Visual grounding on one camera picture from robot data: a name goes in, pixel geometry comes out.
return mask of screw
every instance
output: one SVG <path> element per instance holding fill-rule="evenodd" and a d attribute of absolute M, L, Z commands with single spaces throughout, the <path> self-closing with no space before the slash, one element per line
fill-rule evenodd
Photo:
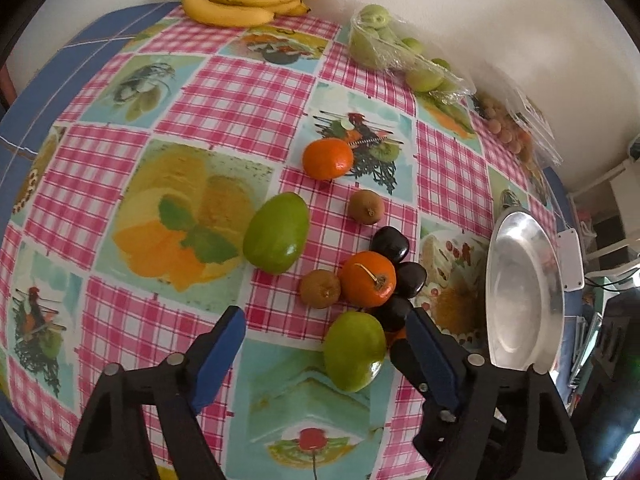
<path fill-rule="evenodd" d="M 171 366 L 180 365 L 184 361 L 184 354 L 181 354 L 180 352 L 174 352 L 167 356 L 166 361 Z"/>
<path fill-rule="evenodd" d="M 484 364 L 484 357 L 480 354 L 469 354 L 466 360 L 473 366 L 482 366 Z"/>
<path fill-rule="evenodd" d="M 118 373 L 119 370 L 120 370 L 119 364 L 109 363 L 104 367 L 104 369 L 102 370 L 102 373 L 104 373 L 105 375 L 115 375 Z"/>

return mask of kiwi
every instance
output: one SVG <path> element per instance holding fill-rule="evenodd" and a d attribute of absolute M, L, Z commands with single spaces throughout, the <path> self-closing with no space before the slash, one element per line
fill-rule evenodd
<path fill-rule="evenodd" d="M 359 224 L 373 225 L 385 215 L 385 201 L 377 193 L 361 189 L 351 195 L 347 215 Z"/>
<path fill-rule="evenodd" d="M 340 280 L 330 270 L 312 270 L 302 277 L 298 291 L 306 306 L 327 308 L 340 298 Z"/>

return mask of pink checkered pattern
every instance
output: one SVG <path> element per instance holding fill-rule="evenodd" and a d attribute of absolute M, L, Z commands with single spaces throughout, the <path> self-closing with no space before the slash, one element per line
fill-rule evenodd
<path fill-rule="evenodd" d="M 313 84 L 308 74 L 214 56 L 156 131 L 284 162 Z"/>
<path fill-rule="evenodd" d="M 426 476 L 431 470 L 412 444 L 420 428 L 423 400 L 403 377 L 396 391 L 393 417 L 387 423 L 389 438 L 382 452 L 382 464 L 376 480 Z"/>
<path fill-rule="evenodd" d="M 415 116 L 413 94 L 389 76 L 357 65 L 351 60 L 347 47 L 343 44 L 333 43 L 329 47 L 318 77 L 363 92 L 406 112 L 411 117 Z"/>
<path fill-rule="evenodd" d="M 154 366 L 172 352 L 185 352 L 201 333 L 214 326 L 210 320 L 189 312 L 168 309 L 153 298 L 91 277 L 87 283 L 82 314 L 82 341 L 78 351 L 80 404 L 88 398 L 108 363 L 133 370 Z M 209 447 L 220 460 L 222 435 L 231 371 L 212 405 L 198 416 Z M 158 414 L 147 408 L 146 422 L 154 456 L 169 462 Z"/>
<path fill-rule="evenodd" d="M 6 348 L 6 311 L 11 298 L 11 274 L 20 245 L 20 231 L 12 224 L 6 227 L 0 248 L 0 345 Z"/>
<path fill-rule="evenodd" d="M 140 49 L 140 52 L 215 54 L 222 46 L 243 32 L 244 28 L 210 27 L 184 18 L 156 34 Z"/>
<path fill-rule="evenodd" d="M 7 358 L 9 393 L 15 411 L 62 456 L 67 456 L 80 420 L 51 397 L 12 358 Z"/>
<path fill-rule="evenodd" d="M 505 176 L 521 189 L 527 189 L 527 177 L 522 171 L 520 161 L 492 135 L 486 127 L 486 121 L 476 112 L 470 111 L 471 125 L 479 134 L 480 142 L 487 162 L 503 172 Z"/>
<path fill-rule="evenodd" d="M 556 247 L 556 233 L 558 232 L 558 229 L 556 227 L 556 215 L 554 215 L 552 211 L 549 211 L 549 209 L 544 207 L 542 203 L 532 195 L 529 195 L 529 211 L 531 212 L 533 218 L 535 218 L 545 230 L 545 233 L 551 240 L 551 244 L 553 245 L 553 247 Z"/>
<path fill-rule="evenodd" d="M 96 100 L 111 79 L 131 58 L 132 53 L 113 56 L 91 80 L 76 94 L 65 110 L 58 116 L 59 121 L 77 121 L 84 111 Z"/>
<path fill-rule="evenodd" d="M 362 226 L 346 216 L 349 197 L 356 185 L 349 181 L 318 182 L 286 168 L 278 192 L 293 191 L 306 202 L 311 226 L 302 256 L 279 276 L 256 270 L 245 314 L 247 326 L 293 339 L 322 340 L 329 325 L 346 309 L 337 303 L 325 310 L 302 305 L 297 294 L 302 276 L 314 269 L 337 271 L 353 253 L 369 248 L 369 241 L 383 225 L 393 225 L 416 247 L 417 211 L 408 205 L 385 200 L 385 217 L 375 226 Z"/>
<path fill-rule="evenodd" d="M 484 158 L 417 121 L 421 211 L 489 238 L 494 227 Z"/>
<path fill-rule="evenodd" d="M 165 18 L 186 18 L 187 15 L 184 13 L 184 10 L 182 9 L 181 5 L 175 6 L 173 9 L 171 9 L 171 12 L 169 12 Z"/>
<path fill-rule="evenodd" d="M 326 40 L 332 40 L 340 31 L 340 25 L 313 16 L 278 16 L 269 24 L 269 27 L 288 28 Z"/>
<path fill-rule="evenodd" d="M 150 134 L 72 126 L 44 174 L 24 231 L 89 269 L 110 212 Z"/>

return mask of white wall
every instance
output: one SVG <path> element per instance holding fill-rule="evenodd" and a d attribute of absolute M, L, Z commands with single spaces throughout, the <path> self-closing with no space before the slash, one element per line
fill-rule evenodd
<path fill-rule="evenodd" d="M 109 10 L 168 0 L 48 0 L 8 66 L 18 90 L 55 51 Z M 622 160 L 640 129 L 640 54 L 603 0 L 316 0 L 312 12 L 345 20 L 376 2 L 444 44 L 508 72 L 545 111 L 569 188 Z"/>

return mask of green fruit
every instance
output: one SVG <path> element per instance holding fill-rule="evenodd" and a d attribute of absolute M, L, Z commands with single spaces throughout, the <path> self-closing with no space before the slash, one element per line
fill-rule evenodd
<path fill-rule="evenodd" d="M 415 68 L 404 74 L 404 80 L 414 92 L 430 92 L 442 83 L 444 76 L 428 68 Z"/>
<path fill-rule="evenodd" d="M 377 4 L 365 6 L 359 14 L 360 23 L 366 27 L 382 28 L 391 21 L 391 14 L 385 7 Z"/>
<path fill-rule="evenodd" d="M 242 252 L 249 263 L 282 274 L 300 257 L 309 232 L 309 210 L 292 192 L 267 200 L 249 222 Z"/>
<path fill-rule="evenodd" d="M 386 41 L 388 43 L 397 43 L 398 37 L 396 34 L 388 27 L 383 27 L 378 30 L 378 37 L 382 41 Z"/>
<path fill-rule="evenodd" d="M 385 70 L 393 63 L 393 49 L 378 40 L 378 32 L 370 27 L 360 30 L 354 28 L 349 38 L 349 54 L 354 61 L 372 70 Z"/>
<path fill-rule="evenodd" d="M 451 70 L 451 65 L 449 64 L 449 61 L 447 61 L 446 59 L 442 59 L 441 57 L 434 57 L 431 60 L 432 63 L 435 63 L 436 65 L 440 65 L 443 68 L 446 68 L 447 70 Z"/>
<path fill-rule="evenodd" d="M 386 354 L 385 332 L 371 314 L 350 310 L 329 328 L 324 346 L 324 368 L 345 392 L 357 392 L 378 374 Z"/>
<path fill-rule="evenodd" d="M 424 45 L 420 43 L 420 41 L 415 38 L 404 38 L 402 40 L 402 44 L 407 47 L 411 52 L 420 56 L 424 51 Z"/>
<path fill-rule="evenodd" d="M 371 146 L 369 153 L 380 162 L 391 164 L 400 155 L 400 146 L 391 142 L 380 142 Z"/>
<path fill-rule="evenodd" d="M 38 338 L 40 350 L 47 359 L 55 359 L 58 357 L 60 347 L 62 346 L 62 336 L 55 330 L 43 330 Z"/>

